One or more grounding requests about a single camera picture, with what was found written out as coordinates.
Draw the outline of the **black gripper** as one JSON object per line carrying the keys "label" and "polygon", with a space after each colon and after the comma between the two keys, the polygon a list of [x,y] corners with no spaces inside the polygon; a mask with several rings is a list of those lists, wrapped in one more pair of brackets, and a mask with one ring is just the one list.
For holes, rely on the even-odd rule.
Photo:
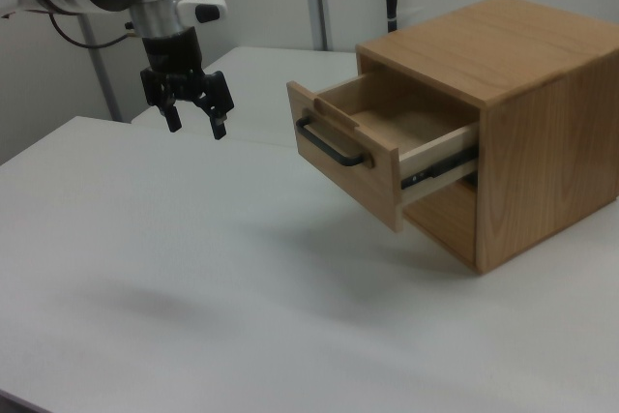
{"label": "black gripper", "polygon": [[149,67],[140,72],[147,103],[156,107],[168,129],[182,128],[176,99],[192,100],[208,117],[214,139],[226,136],[227,113],[234,108],[221,71],[205,74],[194,27],[163,38],[143,38]]}

